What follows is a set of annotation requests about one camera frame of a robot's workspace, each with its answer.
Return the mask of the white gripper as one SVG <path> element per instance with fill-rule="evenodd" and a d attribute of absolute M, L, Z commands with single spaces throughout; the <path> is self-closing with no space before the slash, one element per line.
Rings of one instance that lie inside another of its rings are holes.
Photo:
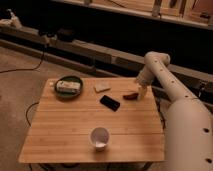
<path fill-rule="evenodd" d="M 152 84 L 153 81 L 153 74 L 148 69 L 143 69 L 137 75 L 135 82 L 140 85 L 138 88 L 138 100 L 142 100 L 147 93 L 147 87 Z"/>

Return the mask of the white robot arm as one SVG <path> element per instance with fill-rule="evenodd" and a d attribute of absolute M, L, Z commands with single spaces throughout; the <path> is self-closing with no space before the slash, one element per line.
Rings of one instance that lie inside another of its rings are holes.
<path fill-rule="evenodd" d="M 213 171 L 213 115 L 167 68 L 170 56 L 148 52 L 136 82 L 147 87 L 158 79 L 171 101 L 165 131 L 163 171 Z"/>

